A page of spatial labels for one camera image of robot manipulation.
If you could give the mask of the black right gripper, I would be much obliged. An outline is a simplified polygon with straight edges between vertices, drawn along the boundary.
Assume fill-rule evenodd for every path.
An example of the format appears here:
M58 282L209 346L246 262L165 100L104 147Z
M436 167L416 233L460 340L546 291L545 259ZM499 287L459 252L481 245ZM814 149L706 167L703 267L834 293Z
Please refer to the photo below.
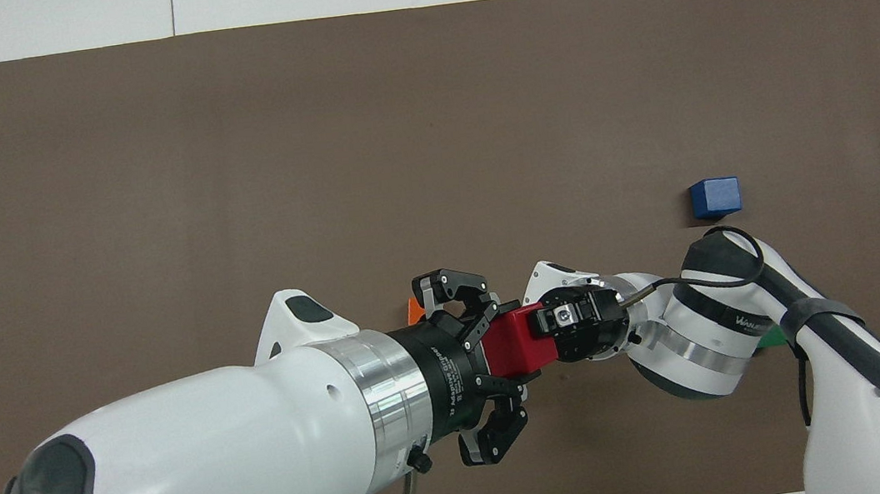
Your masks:
M579 291L545 294L532 315L542 337L551 337L560 362L604 360L628 343L628 309L613 287L579 286Z

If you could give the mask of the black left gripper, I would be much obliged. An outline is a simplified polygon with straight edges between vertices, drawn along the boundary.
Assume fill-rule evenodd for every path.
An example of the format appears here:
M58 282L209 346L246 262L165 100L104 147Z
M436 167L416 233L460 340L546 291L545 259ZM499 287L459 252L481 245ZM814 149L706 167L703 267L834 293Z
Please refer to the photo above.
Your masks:
M481 340L492 321L521 302L503 303L489 291L485 277L451 269L422 273L411 287L424 310L421 322L387 336L407 351L424 376L432 409L430 442L460 431L464 466L500 462L528 423L523 407L527 389L491 374ZM461 316L443 310L445 303L457 301L464 305ZM490 417L473 429L488 399L494 405Z

